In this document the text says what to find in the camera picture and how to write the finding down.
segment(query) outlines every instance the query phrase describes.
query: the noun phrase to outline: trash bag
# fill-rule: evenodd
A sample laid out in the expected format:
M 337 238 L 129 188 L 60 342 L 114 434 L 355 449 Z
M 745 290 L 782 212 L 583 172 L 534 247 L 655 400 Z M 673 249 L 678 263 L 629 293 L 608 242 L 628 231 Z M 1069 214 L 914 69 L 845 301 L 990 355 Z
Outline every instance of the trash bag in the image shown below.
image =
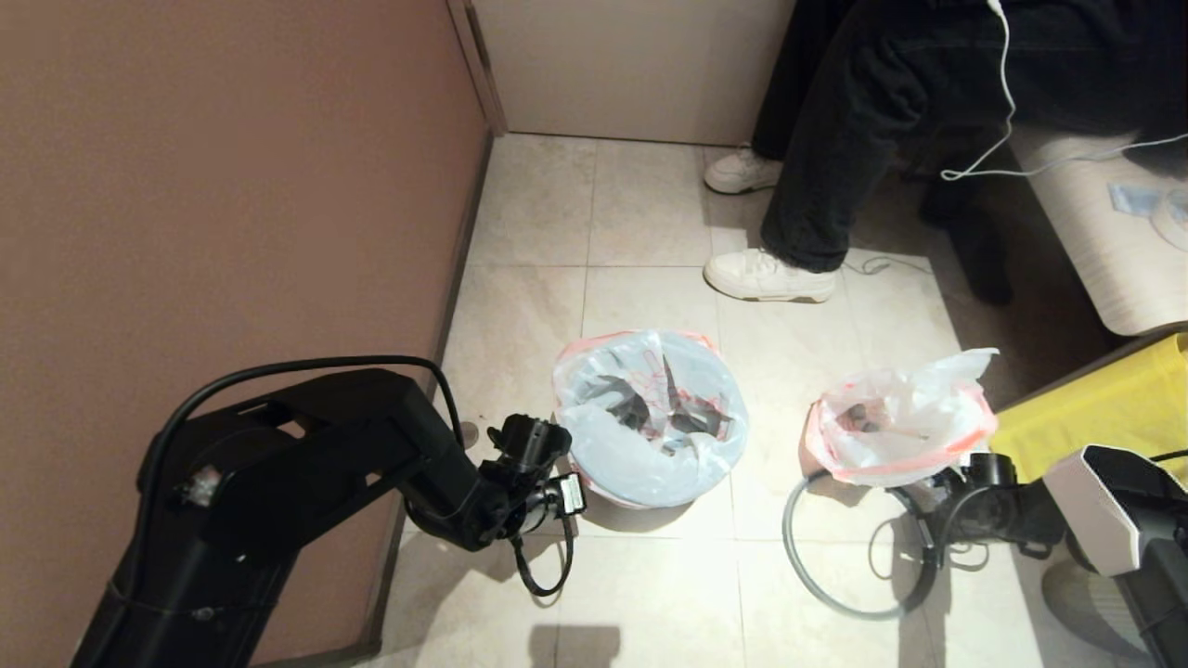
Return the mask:
M 687 504 L 742 456 L 742 396 L 704 336 L 644 329 L 577 341 L 552 385 L 570 461 L 620 505 Z
M 853 376 L 813 404 L 805 448 L 834 478 L 897 487 L 985 449 L 998 418 L 978 378 L 997 348 L 978 348 L 912 372 Z

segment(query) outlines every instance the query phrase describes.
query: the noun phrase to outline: sneaker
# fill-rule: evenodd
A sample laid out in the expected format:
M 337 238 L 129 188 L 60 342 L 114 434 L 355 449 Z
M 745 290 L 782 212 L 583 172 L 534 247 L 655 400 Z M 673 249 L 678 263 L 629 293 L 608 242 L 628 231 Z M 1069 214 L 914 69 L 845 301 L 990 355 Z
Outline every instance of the sneaker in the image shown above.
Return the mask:
M 710 258 L 706 282 L 737 300 L 754 302 L 823 302 L 833 295 L 836 271 L 814 273 L 791 266 L 763 248 Z
M 762 188 L 771 188 L 779 181 L 784 163 L 769 160 L 744 144 L 733 155 L 709 165 L 706 185 L 722 195 L 741 195 Z

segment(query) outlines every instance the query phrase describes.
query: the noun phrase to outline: black pants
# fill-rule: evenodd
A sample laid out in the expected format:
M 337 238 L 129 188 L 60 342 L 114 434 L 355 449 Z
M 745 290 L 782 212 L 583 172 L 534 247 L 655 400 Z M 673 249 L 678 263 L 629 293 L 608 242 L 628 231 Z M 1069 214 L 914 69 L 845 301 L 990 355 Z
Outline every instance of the black pants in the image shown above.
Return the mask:
M 1180 0 L 1003 4 L 1016 121 L 1113 134 L 1148 125 L 1154 95 L 1183 100 L 1182 75 L 1168 75 L 1175 56 L 1152 46 L 1182 45 Z M 1161 26 L 1169 34 L 1152 34 Z M 763 222 L 769 252 L 838 269 L 855 210 L 902 139 L 942 124 L 1001 124 L 1001 23 L 982 0 L 798 0 L 752 141 L 784 160 Z

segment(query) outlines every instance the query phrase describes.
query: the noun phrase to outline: plastic bag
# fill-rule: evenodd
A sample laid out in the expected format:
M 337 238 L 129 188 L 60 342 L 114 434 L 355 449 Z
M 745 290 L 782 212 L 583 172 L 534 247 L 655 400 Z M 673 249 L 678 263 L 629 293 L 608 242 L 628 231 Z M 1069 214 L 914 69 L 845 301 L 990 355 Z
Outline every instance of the plastic bag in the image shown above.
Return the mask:
M 896 487 L 928 478 L 998 429 L 978 385 L 997 353 L 978 348 L 914 372 L 851 377 L 813 405 L 804 446 L 846 483 Z
M 552 385 L 570 460 L 621 505 L 687 504 L 742 456 L 742 395 L 704 336 L 644 329 L 577 341 Z

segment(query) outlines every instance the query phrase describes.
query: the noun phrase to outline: white door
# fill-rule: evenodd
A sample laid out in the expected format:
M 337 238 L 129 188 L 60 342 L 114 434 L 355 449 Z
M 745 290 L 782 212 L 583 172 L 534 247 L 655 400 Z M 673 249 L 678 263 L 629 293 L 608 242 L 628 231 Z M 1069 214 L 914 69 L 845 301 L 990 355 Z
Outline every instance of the white door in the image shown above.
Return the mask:
M 794 0 L 473 0 L 512 132 L 751 137 Z

